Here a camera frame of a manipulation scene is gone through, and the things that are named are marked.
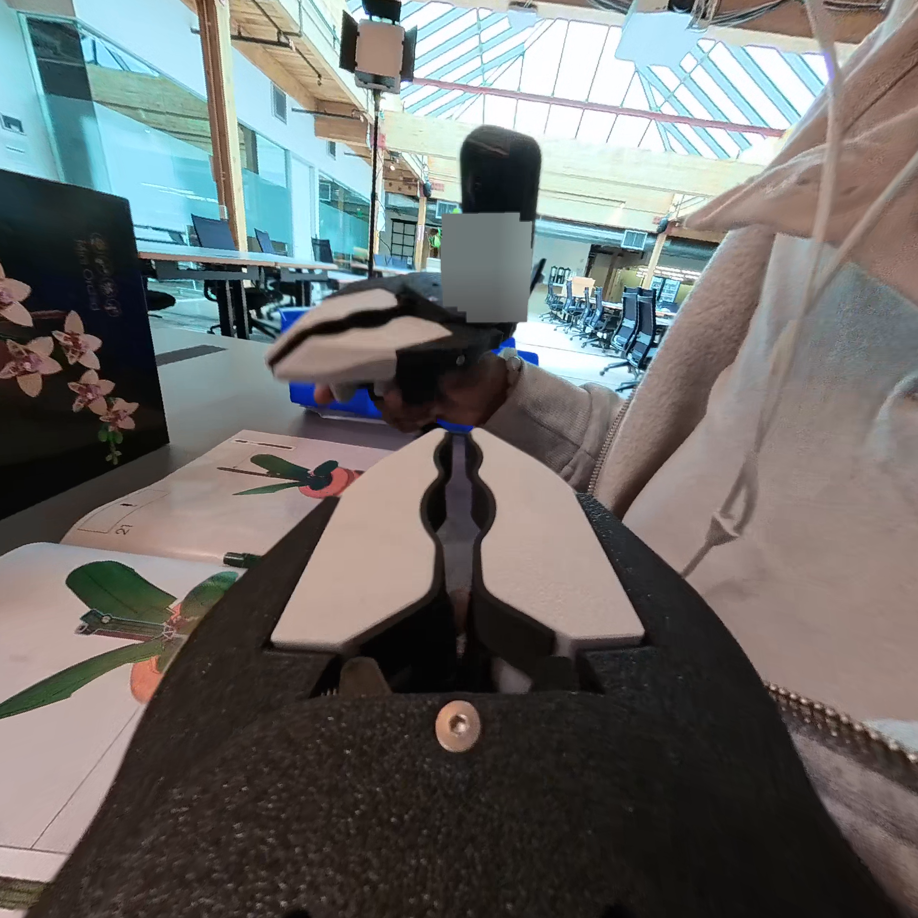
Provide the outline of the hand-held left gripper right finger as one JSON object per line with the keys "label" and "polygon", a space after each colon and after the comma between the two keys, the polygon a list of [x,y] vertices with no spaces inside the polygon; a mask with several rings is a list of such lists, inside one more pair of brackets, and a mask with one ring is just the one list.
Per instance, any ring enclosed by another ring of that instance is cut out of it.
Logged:
{"label": "hand-held left gripper right finger", "polygon": [[487,430],[466,437],[472,518],[472,627],[497,658],[574,658],[639,645],[633,604],[578,493]]}

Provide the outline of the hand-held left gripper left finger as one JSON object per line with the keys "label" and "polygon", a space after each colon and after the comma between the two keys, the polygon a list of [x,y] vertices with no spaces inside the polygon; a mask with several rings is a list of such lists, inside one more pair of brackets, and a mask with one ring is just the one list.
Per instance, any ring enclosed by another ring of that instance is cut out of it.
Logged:
{"label": "hand-held left gripper left finger", "polygon": [[448,479],[440,428],[390,453],[339,497],[271,634],[284,650],[350,653],[437,591],[426,506]]}

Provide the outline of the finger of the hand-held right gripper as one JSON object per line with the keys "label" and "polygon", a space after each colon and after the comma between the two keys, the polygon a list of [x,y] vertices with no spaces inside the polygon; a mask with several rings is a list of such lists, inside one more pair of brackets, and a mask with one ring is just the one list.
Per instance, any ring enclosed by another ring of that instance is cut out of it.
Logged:
{"label": "finger of the hand-held right gripper", "polygon": [[369,327],[310,322],[304,315],[272,345],[265,364],[283,382],[374,382],[390,380],[397,355],[408,348],[451,337],[429,319],[390,317]]}
{"label": "finger of the hand-held right gripper", "polygon": [[277,353],[287,352],[309,334],[331,330],[343,323],[349,328],[352,322],[364,315],[395,309],[398,305],[394,293],[341,293],[330,296],[298,318],[277,339]]}

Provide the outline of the person's right forearm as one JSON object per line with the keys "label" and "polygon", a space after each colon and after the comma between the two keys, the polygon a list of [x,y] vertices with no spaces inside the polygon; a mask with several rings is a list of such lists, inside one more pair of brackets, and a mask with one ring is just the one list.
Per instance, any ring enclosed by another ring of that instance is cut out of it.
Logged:
{"label": "person's right forearm", "polygon": [[503,389],[483,429],[591,492],[628,400],[602,385],[573,385],[517,354],[498,361]]}

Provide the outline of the long wooden top office desk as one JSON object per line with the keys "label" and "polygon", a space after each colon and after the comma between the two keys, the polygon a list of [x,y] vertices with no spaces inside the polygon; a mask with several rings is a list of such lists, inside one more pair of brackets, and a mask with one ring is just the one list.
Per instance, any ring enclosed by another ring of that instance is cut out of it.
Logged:
{"label": "long wooden top office desk", "polygon": [[152,270],[161,282],[196,280],[216,287],[219,333],[223,337],[250,337],[250,309],[246,300],[245,283],[254,284],[270,274],[283,283],[300,286],[331,280],[336,264],[303,261],[289,256],[201,247],[167,247],[164,244],[141,246],[137,252],[141,262]]}

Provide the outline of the person's right hand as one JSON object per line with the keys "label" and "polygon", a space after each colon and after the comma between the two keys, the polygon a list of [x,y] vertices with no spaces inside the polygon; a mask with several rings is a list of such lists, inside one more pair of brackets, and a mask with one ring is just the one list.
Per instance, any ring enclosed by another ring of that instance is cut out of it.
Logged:
{"label": "person's right hand", "polygon": [[520,361],[487,352],[465,369],[445,373],[438,396],[421,405],[405,402],[393,382],[378,384],[373,403],[384,422],[403,433],[428,430],[444,421],[464,427],[482,427],[507,401]]}

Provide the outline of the blue plastic bin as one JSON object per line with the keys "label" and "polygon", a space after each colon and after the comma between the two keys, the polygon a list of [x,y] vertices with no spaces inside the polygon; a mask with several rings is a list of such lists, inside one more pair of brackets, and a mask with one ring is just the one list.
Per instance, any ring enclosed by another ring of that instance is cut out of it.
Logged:
{"label": "blue plastic bin", "polygon": [[[306,315],[310,311],[309,308],[304,306],[283,306],[279,309],[280,315],[280,330],[281,332],[286,332],[291,328],[301,317]],[[514,345],[516,340],[514,338],[508,338],[502,342],[502,348],[496,349],[494,352],[510,352],[510,350],[515,350],[511,348],[511,345]],[[522,361],[526,361],[532,365],[539,366],[540,359],[535,351],[532,350],[517,350],[517,353],[521,357]],[[373,402],[372,397],[365,389],[359,389],[351,398],[345,401],[332,401],[328,405],[320,405],[315,398],[315,384],[311,383],[290,383],[288,384],[290,401],[295,405],[304,407],[306,410],[312,411],[322,417],[330,419],[359,419],[361,421],[367,422],[382,422],[383,418],[378,407],[376,407]],[[471,430],[470,427],[464,425],[456,425],[449,422],[443,422],[440,424],[445,430],[451,432],[467,432]]]}

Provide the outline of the row of black office chairs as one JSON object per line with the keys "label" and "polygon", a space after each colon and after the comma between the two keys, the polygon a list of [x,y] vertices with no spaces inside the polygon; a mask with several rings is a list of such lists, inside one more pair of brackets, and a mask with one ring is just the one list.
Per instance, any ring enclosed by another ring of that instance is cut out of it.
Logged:
{"label": "row of black office chairs", "polygon": [[552,266],[547,272],[546,310],[549,319],[582,346],[612,355],[600,376],[626,371],[628,379],[615,386],[618,395],[630,396],[656,357],[667,330],[678,313],[682,276],[665,273],[648,288],[624,286],[618,301],[603,298],[598,283],[575,279],[571,270]]}

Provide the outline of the wooden pillar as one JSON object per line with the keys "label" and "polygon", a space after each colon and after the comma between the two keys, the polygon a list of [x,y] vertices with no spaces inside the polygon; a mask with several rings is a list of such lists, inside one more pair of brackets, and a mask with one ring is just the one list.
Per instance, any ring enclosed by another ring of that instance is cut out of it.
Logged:
{"label": "wooden pillar", "polygon": [[221,216],[238,251],[246,252],[247,226],[240,138],[233,82],[230,7],[227,1],[196,1],[202,49],[212,167]]}

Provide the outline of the person in beige hoodie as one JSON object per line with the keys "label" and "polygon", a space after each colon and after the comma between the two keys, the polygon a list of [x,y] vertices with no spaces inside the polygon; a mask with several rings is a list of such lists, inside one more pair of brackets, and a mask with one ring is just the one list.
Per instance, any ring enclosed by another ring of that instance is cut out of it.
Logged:
{"label": "person in beige hoodie", "polygon": [[612,906],[916,916],[916,2],[693,221],[722,244],[590,492],[679,665],[614,682],[664,819]]}

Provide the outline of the black orchid print box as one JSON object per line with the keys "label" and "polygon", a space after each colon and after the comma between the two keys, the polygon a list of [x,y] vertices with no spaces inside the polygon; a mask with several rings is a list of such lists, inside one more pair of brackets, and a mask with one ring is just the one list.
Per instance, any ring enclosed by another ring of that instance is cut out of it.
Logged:
{"label": "black orchid print box", "polygon": [[168,442],[128,201],[2,171],[2,519]]}

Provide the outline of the open instruction booklet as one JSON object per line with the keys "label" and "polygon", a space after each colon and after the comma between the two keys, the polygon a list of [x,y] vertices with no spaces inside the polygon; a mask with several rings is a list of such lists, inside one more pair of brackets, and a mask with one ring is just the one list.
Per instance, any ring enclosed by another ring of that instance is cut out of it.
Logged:
{"label": "open instruction booklet", "polygon": [[1,565],[2,909],[24,910],[94,819],[202,617],[388,452],[243,430]]}

